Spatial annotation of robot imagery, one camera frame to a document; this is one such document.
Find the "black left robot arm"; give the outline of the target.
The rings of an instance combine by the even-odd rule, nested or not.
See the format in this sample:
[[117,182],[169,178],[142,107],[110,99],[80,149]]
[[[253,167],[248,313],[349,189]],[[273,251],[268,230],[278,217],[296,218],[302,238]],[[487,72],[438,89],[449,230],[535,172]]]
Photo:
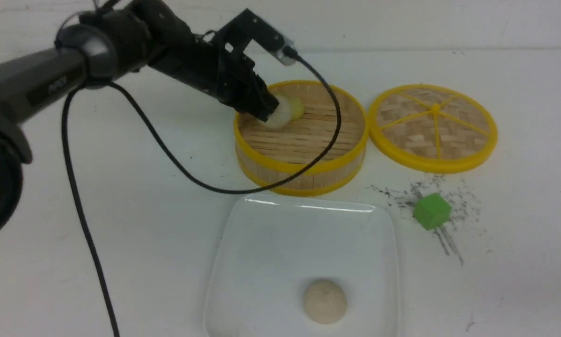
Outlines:
[[250,9],[205,41],[162,0],[113,6],[81,13],[53,47],[0,64],[0,229],[20,200],[22,166],[32,162],[20,126],[74,89],[99,89],[149,66],[261,121],[278,107],[244,50],[254,41],[291,65],[282,55],[291,41]]

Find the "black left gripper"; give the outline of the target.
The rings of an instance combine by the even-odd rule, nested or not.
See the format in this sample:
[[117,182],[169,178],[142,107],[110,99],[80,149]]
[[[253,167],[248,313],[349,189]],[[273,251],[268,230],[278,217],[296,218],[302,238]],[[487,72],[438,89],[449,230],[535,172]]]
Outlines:
[[220,103],[267,122],[278,106],[266,83],[244,55],[252,39],[231,28],[209,43],[190,31],[152,32],[154,56],[148,65]]

